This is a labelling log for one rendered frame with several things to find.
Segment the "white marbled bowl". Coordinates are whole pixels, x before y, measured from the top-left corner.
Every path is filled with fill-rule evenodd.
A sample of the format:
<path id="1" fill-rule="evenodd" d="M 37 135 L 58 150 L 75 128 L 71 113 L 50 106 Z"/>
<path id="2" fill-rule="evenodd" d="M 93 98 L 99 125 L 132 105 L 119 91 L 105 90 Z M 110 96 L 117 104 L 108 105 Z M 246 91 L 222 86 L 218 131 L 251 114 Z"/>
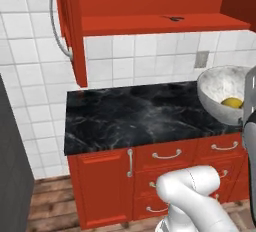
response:
<path id="1" fill-rule="evenodd" d="M 204 109 L 219 122 L 238 126 L 243 109 L 222 105 L 227 98 L 244 101 L 245 78 L 248 67 L 219 66 L 210 68 L 197 79 L 197 93 Z"/>

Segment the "red base cabinet door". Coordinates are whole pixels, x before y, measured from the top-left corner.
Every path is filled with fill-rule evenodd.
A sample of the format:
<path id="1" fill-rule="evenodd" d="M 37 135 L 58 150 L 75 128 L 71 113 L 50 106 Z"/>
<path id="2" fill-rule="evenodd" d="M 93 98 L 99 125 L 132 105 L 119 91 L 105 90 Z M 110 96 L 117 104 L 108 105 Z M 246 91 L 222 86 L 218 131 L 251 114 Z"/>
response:
<path id="1" fill-rule="evenodd" d="M 81 229 L 132 220 L 134 177 L 127 177 L 127 150 L 68 157 Z"/>

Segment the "yellow lemon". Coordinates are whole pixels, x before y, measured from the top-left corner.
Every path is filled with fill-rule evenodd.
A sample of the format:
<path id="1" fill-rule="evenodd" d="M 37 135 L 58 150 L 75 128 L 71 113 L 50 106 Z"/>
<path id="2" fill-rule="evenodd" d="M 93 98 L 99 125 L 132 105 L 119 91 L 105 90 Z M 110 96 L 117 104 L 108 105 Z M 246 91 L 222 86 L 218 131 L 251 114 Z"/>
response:
<path id="1" fill-rule="evenodd" d="M 243 101 L 235 97 L 226 98 L 221 102 L 221 104 L 236 109 L 241 109 L 243 107 Z"/>

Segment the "red drawer front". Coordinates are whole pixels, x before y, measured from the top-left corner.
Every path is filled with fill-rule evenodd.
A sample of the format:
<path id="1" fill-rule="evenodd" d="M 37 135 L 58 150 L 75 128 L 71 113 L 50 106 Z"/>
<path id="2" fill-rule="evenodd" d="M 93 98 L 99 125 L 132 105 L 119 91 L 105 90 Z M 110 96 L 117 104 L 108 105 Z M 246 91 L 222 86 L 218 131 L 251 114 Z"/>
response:
<path id="1" fill-rule="evenodd" d="M 135 173 L 135 196 L 136 197 L 148 197 L 155 196 L 156 189 L 152 186 L 152 184 L 156 184 L 156 180 L 159 176 L 181 169 L 181 166 L 177 166 L 174 168 L 166 167 L 162 169 L 153 169 L 147 170 L 143 172 Z"/>
<path id="2" fill-rule="evenodd" d="M 229 160 L 219 160 L 213 164 L 218 174 L 223 170 L 228 170 L 225 178 L 220 178 L 223 182 L 235 181 L 243 164 L 243 157 L 231 158 Z"/>
<path id="3" fill-rule="evenodd" d="M 135 148 L 135 170 L 144 171 L 153 168 L 171 167 L 176 165 L 191 164 L 197 149 L 197 140 L 181 140 L 166 143 L 156 143 Z M 159 156 L 172 156 L 176 149 L 181 149 L 182 154 L 174 159 L 160 160 L 152 158 L 152 153 Z"/>
<path id="4" fill-rule="evenodd" d="M 220 203 L 237 202 L 249 198 L 249 187 L 247 180 L 236 180 L 221 182 L 218 190 L 211 194 L 211 197 L 218 193 Z"/>
<path id="5" fill-rule="evenodd" d="M 239 143 L 238 147 L 230 151 L 216 151 L 211 149 L 212 144 L 216 144 L 220 147 L 231 147 L 233 142 Z M 233 156 L 240 156 L 245 153 L 242 147 L 242 139 L 239 133 L 226 134 L 220 136 L 211 136 L 206 138 L 200 138 L 198 140 L 198 147 L 196 158 L 197 159 L 213 159 L 213 158 L 231 158 Z"/>
<path id="6" fill-rule="evenodd" d="M 134 200 L 133 219 L 146 219 L 155 216 L 163 216 L 168 213 L 168 211 L 151 213 L 146 211 L 147 206 L 150 206 L 153 210 L 161 210 L 168 207 L 168 205 L 164 203 L 158 196 L 136 198 Z"/>

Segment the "dark grey fridge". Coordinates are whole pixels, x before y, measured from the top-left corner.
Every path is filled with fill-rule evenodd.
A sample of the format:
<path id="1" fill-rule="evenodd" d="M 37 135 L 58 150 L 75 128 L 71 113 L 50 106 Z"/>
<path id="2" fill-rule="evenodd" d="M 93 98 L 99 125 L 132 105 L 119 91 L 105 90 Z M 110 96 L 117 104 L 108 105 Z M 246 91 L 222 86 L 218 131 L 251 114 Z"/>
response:
<path id="1" fill-rule="evenodd" d="M 25 232 L 34 176 L 0 76 L 0 232 Z"/>

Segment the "grey wall outlet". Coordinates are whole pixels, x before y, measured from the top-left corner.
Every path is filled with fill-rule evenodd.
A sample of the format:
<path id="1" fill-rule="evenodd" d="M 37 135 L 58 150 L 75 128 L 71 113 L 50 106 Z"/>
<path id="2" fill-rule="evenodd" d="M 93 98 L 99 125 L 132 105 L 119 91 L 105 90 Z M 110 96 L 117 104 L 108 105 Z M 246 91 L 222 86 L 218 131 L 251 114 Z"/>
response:
<path id="1" fill-rule="evenodd" d="M 195 68 L 205 68 L 209 57 L 208 51 L 198 51 L 196 53 Z"/>

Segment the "red wall cabinet door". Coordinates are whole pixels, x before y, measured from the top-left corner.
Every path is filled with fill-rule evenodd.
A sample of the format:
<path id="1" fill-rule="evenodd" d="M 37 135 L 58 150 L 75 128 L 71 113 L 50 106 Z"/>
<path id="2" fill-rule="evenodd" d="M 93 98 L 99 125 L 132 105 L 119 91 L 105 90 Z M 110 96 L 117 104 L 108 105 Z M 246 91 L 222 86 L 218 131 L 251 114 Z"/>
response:
<path id="1" fill-rule="evenodd" d="M 87 73 L 82 34 L 79 0 L 57 0 L 61 36 L 65 38 L 65 50 L 72 49 L 71 64 L 77 84 L 87 86 Z"/>

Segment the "red wall cabinet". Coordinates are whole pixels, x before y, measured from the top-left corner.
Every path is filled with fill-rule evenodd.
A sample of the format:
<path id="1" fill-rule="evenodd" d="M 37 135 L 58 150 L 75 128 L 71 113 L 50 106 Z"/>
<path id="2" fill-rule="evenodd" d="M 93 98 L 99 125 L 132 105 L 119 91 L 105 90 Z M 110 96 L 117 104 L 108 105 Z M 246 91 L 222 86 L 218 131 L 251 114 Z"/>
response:
<path id="1" fill-rule="evenodd" d="M 79 0 L 83 39 L 88 36 L 249 30 L 222 14 L 222 0 Z"/>

